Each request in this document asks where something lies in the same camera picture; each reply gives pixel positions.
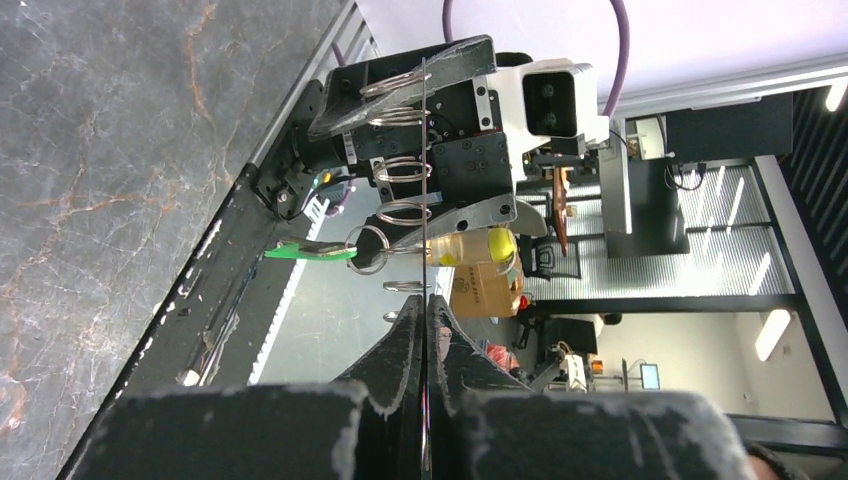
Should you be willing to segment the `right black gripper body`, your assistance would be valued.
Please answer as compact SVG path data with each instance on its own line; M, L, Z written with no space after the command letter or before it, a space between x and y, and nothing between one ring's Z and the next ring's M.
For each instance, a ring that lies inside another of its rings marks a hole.
M524 53L495 53L498 67L512 67L529 63ZM500 118L488 91L482 86L482 76L453 85L427 96L427 127L429 146L440 149L444 145L469 144L476 136L487 135L500 129ZM477 104L490 106L482 112ZM339 153L348 161L347 170L353 178L365 178L370 186L378 188L383 197L398 198L405 187L391 187L385 180L374 177L372 164L378 159L417 155L420 151L418 126L421 100L399 107L366 124L331 136L339 145Z

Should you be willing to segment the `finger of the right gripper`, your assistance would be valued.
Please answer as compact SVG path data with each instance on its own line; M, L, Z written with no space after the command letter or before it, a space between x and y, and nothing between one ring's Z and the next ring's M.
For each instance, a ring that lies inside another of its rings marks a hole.
M442 213L437 212L441 204L428 206L427 209L431 215L426 220L421 218L423 200L424 197L417 196L390 202L391 207L408 208L413 211L412 219L391 217L391 225L413 228L399 240L390 242L391 254L422 253L428 240L456 232L509 224L517 216L516 198L513 193L497 195L464 207L449 208Z
M490 74L496 69L493 39L478 35L383 56L331 70L308 134L340 135L424 95Z

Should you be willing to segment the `key with green tag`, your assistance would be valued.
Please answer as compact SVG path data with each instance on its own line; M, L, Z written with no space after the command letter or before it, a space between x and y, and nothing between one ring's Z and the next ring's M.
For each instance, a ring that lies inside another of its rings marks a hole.
M357 248L346 245L344 242L311 241L301 238L283 239L276 247L264 252L265 258L315 261L346 261L356 255Z

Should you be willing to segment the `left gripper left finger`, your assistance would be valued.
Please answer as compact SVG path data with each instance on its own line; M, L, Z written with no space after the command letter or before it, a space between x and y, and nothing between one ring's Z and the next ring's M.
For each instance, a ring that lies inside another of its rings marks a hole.
M170 387L113 403L66 479L418 479L424 300L327 383Z

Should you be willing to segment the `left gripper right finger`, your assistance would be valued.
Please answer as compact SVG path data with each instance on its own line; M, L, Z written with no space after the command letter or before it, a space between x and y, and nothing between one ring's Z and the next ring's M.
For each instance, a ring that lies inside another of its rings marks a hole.
M496 365L446 301L427 302L436 479L751 479L732 423L687 392L537 393Z

